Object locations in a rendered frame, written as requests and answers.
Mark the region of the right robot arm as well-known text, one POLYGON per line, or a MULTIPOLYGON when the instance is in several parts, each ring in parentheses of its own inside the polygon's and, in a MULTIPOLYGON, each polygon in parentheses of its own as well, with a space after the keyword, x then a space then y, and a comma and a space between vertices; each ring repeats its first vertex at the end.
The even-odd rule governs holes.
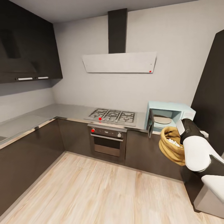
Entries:
POLYGON ((186 166, 224 204, 224 159, 205 139, 209 134, 200 131, 191 119, 180 119, 176 128, 184 146, 186 166))

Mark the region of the popcorn bag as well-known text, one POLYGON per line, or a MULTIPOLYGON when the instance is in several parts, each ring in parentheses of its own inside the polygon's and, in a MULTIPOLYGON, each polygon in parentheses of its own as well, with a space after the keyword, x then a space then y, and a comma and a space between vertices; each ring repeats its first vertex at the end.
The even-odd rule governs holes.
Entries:
POLYGON ((184 146, 180 144, 180 134, 176 127, 164 127, 161 131, 161 140, 159 141, 159 148, 163 154, 171 161, 184 166, 185 154, 184 146), (176 142, 177 145, 169 141, 176 142), (179 146, 178 146, 179 145, 179 146))

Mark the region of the microwave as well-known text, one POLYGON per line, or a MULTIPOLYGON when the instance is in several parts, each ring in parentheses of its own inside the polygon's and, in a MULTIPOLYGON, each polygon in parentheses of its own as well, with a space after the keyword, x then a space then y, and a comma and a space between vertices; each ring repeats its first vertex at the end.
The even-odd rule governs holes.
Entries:
POLYGON ((151 140, 153 126, 176 127, 180 119, 194 119, 196 111, 184 103, 148 101, 146 118, 148 140, 151 140))

